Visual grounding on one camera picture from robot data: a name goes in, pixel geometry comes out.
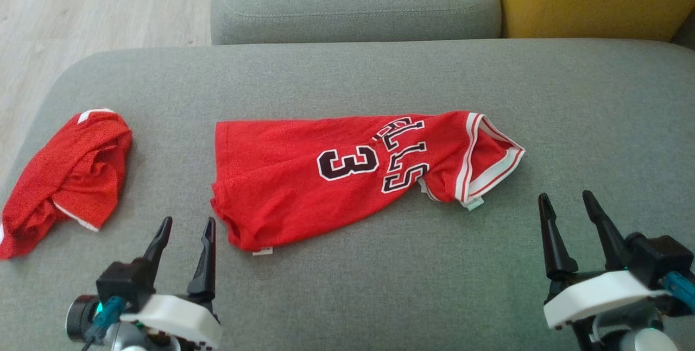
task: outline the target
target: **number 3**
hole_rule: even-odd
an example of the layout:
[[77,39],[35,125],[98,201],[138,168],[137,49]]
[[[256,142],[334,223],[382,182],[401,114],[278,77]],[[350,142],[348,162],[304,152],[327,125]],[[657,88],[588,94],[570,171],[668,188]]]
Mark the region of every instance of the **number 3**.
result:
[[[357,155],[346,155],[338,158],[338,151],[326,150],[316,158],[318,173],[328,181],[338,180],[353,174],[370,173],[379,167],[377,152],[369,146],[356,146]],[[334,161],[340,159],[341,165],[334,168]]]

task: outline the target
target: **jersey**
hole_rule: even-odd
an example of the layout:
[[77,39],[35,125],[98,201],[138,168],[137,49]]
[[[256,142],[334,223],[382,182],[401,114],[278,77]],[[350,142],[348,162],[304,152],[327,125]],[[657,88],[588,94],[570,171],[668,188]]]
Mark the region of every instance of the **jersey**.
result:
[[427,116],[224,121],[216,126],[211,205],[248,251],[368,217],[416,182],[472,209],[524,149],[469,111]]
[[72,117],[34,155],[2,212],[0,259],[25,255],[56,222],[97,231],[115,210],[132,132],[111,109]]

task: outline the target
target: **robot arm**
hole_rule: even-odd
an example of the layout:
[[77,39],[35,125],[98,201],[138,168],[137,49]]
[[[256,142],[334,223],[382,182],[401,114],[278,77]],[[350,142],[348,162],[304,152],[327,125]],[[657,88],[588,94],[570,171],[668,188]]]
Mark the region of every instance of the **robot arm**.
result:
[[[97,296],[80,296],[70,306],[67,335],[85,348],[94,344],[112,351],[189,351],[219,348],[222,327],[213,312],[216,228],[209,218],[201,238],[203,251],[186,296],[156,294],[154,279],[169,242],[172,218],[164,219],[144,256],[130,264],[113,262],[97,279]],[[112,305],[120,304],[113,314]],[[114,319],[104,315],[109,312]],[[94,339],[101,324],[102,336]]]
[[668,235],[623,239],[593,193],[583,192],[598,230],[605,271],[578,272],[555,224],[548,195],[539,197],[546,276],[544,313],[549,328],[571,326],[582,351],[676,350],[662,316],[689,316],[695,308],[693,253]]

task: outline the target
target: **wooden floor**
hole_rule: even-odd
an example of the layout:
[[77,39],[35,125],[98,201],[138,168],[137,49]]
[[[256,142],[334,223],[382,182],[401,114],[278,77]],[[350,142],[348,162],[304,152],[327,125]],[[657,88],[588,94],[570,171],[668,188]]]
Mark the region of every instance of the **wooden floor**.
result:
[[0,183],[38,106],[75,61],[210,44],[211,0],[0,0]]

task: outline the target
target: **couch cushion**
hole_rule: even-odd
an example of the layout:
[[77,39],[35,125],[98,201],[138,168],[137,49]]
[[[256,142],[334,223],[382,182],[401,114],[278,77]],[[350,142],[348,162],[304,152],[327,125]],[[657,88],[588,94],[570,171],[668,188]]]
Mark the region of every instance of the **couch cushion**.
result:
[[213,0],[213,44],[499,37],[499,0]]
[[[166,215],[174,230],[156,286],[184,292],[213,215],[216,121],[450,109],[486,113],[528,151],[486,203],[468,212],[412,189],[367,220],[257,257],[228,244],[219,223],[223,349],[576,349],[571,331],[544,321],[537,197],[551,196],[582,270],[603,267],[584,189],[624,235],[695,248],[693,67],[689,49],[606,40],[97,54],[57,81],[8,184],[70,116],[107,106],[134,132],[122,202],[99,233],[61,224],[27,257],[0,262],[0,311],[22,312],[0,315],[3,349],[76,349],[63,334],[67,307],[94,293],[112,260],[142,254]],[[670,319],[667,331],[691,346],[693,323]]]

